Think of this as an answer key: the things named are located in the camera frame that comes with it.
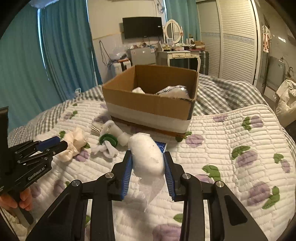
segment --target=blue package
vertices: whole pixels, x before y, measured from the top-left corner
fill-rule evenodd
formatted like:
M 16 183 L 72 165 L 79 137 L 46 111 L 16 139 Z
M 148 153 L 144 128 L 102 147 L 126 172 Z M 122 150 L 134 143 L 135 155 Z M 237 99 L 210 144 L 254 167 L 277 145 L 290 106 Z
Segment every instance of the blue package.
M 155 143 L 157 144 L 157 146 L 159 147 L 159 149 L 161 150 L 161 152 L 164 153 L 165 150 L 166 150 L 166 143 L 164 143 L 164 142 L 158 142 L 158 141 L 156 141 Z

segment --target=crumpled beige cloth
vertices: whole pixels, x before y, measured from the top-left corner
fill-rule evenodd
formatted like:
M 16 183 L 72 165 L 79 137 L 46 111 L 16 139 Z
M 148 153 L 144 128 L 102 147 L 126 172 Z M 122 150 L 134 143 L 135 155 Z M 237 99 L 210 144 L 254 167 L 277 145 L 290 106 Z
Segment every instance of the crumpled beige cloth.
M 76 127 L 74 131 L 67 132 L 63 140 L 68 143 L 68 148 L 56 155 L 62 162 L 72 160 L 74 156 L 80 153 L 81 148 L 84 147 L 87 142 L 84 131 L 79 127 Z

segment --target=teal curtain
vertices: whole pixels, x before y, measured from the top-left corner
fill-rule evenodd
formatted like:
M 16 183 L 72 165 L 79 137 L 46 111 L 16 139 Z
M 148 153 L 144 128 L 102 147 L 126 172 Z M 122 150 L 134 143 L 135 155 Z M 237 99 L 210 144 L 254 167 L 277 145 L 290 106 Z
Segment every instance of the teal curtain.
M 42 60 L 37 8 L 26 5 L 0 39 L 0 107 L 9 106 L 9 131 L 60 102 Z
M 75 89 L 96 86 L 95 71 L 101 84 L 93 62 L 86 0 L 59 0 L 41 9 L 40 20 L 47 74 L 60 98 L 70 99 Z
M 200 40 L 200 24 L 195 0 L 165 0 L 167 17 L 182 26 L 184 41 L 191 34 Z

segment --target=human hand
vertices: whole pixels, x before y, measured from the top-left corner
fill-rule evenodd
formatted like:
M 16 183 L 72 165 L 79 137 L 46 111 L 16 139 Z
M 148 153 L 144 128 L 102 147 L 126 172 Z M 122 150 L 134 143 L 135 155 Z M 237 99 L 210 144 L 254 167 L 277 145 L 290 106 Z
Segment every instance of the human hand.
M 27 188 L 20 193 L 20 199 L 21 201 L 17 204 L 17 202 L 9 194 L 2 194 L 0 196 L 0 206 L 9 210 L 11 207 L 17 208 L 19 205 L 20 208 L 30 211 L 32 209 L 32 194 L 30 188 Z

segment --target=metal screw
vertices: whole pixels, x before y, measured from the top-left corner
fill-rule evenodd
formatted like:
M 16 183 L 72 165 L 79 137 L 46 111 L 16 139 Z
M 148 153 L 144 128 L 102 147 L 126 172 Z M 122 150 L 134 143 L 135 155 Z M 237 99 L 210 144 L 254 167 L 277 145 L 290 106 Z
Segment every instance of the metal screw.
M 106 173 L 105 177 L 112 178 L 112 177 L 114 177 L 114 174 L 112 172 L 108 172 L 108 173 Z
M 189 173 L 184 173 L 184 174 L 182 175 L 182 177 L 183 177 L 184 179 L 190 179 L 190 178 L 191 178 L 191 175 L 190 175 Z
M 224 182 L 222 182 L 222 181 L 217 181 L 217 182 L 216 182 L 216 186 L 217 186 L 217 187 L 222 188 L 222 187 L 224 187 L 224 185 L 225 185 L 225 184 L 224 184 Z
M 79 186 L 80 185 L 80 181 L 79 180 L 74 180 L 73 182 L 72 182 L 72 186 L 73 187 L 77 187 L 77 186 Z

